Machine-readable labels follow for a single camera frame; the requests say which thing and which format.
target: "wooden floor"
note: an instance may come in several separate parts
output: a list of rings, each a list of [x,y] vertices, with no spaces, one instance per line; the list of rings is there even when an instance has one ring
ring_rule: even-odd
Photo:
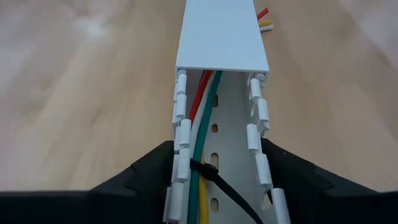
[[[109,2],[0,2],[0,189],[89,189],[172,138],[185,1]],[[397,190],[398,2],[255,3],[275,25],[266,137]]]

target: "red wire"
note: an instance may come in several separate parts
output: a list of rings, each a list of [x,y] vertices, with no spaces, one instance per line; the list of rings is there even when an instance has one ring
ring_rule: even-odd
[[[257,20],[260,20],[263,16],[265,16],[268,13],[268,8],[263,9],[258,15],[257,15]]]
[[[197,114],[199,104],[200,104],[201,98],[203,96],[203,92],[205,91],[206,85],[209,82],[210,75],[211,75],[211,71],[206,70],[205,74],[203,74],[203,78],[201,79],[201,81],[199,83],[198,91],[197,91],[197,94],[195,95],[195,98],[193,99],[191,112],[189,113],[189,117],[188,117],[192,123],[193,123],[193,120],[195,119],[195,115]]]

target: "green wire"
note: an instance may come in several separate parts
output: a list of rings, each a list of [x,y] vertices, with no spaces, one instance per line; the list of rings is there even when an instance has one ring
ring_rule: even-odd
[[[205,110],[203,117],[200,122],[198,137],[195,144],[195,151],[193,153],[193,159],[200,162],[201,154],[203,152],[203,146],[205,145],[205,138],[207,129],[210,123],[211,111],[213,109],[214,100],[217,94],[218,84],[220,83],[222,71],[217,71],[214,77],[214,81],[211,84],[209,95],[206,101]],[[198,215],[198,198],[199,198],[199,172],[191,171],[191,181],[189,189],[188,199],[188,224],[197,223]]]

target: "yellow wire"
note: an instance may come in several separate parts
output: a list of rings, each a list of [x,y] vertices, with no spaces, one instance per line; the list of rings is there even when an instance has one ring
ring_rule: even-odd
[[[201,163],[205,163],[204,152],[201,154]],[[207,205],[206,180],[199,177],[199,224],[209,224],[209,206]]]
[[[272,25],[271,21],[259,22],[259,27],[270,26]]]

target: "white cable trunking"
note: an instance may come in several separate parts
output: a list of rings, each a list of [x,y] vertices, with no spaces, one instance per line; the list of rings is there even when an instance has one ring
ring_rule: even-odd
[[[174,165],[167,191],[164,221],[187,222],[190,180],[188,119],[201,71],[222,70],[218,106],[213,108],[203,149],[205,162],[218,155],[219,175],[256,211],[264,223],[290,223],[284,191],[273,188],[260,137],[269,127],[262,98],[269,67],[251,0],[187,0],[175,65]],[[212,182],[206,182],[209,223],[254,223],[251,217]],[[271,191],[273,204],[264,199]]]

